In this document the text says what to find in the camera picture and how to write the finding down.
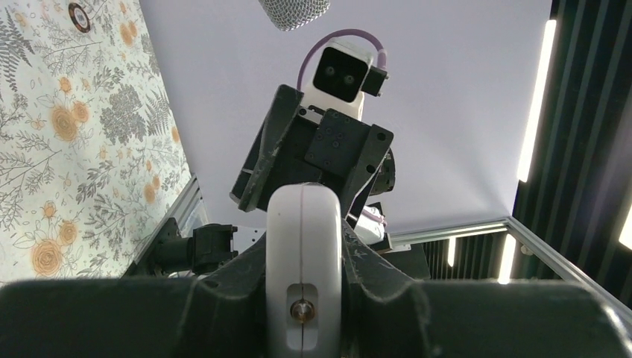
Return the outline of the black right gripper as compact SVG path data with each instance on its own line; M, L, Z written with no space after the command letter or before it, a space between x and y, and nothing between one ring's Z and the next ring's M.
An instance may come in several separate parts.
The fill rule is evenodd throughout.
M314 112L302 99L279 85L230 197L241 211L266 210L281 186L319 183L338 196L343 218L357 216L370 196L394 189L394 135L337 110Z

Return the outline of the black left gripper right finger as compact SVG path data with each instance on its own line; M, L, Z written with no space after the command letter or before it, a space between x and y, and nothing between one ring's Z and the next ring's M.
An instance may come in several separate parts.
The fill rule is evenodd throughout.
M622 320L562 280L415 280L342 225L341 357L629 357Z

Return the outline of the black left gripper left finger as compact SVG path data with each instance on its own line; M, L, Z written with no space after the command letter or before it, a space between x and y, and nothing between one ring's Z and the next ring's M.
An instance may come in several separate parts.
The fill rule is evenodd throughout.
M263 357L265 241L208 277L20 281L3 357Z

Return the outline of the white air conditioner remote control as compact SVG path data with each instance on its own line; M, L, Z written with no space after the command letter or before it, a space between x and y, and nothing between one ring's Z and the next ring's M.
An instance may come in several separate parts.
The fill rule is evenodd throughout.
M316 183L282 186L268 203L265 300L268 357L341 354L341 209Z

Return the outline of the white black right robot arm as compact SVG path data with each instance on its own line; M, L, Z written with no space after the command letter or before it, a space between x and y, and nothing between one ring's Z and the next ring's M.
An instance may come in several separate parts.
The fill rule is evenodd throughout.
M282 84L230 192L244 212L266 211L281 186L319 183L340 202L343 220L373 250L391 249L388 222L369 197L395 184L394 135L334 109L304 107L303 93Z

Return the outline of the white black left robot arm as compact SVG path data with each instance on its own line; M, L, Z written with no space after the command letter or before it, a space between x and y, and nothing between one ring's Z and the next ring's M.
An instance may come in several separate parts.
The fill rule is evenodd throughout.
M267 357L265 243L192 237L169 219L119 279L1 289L3 357ZM585 288L414 280L342 227L340 357L629 357L618 316Z

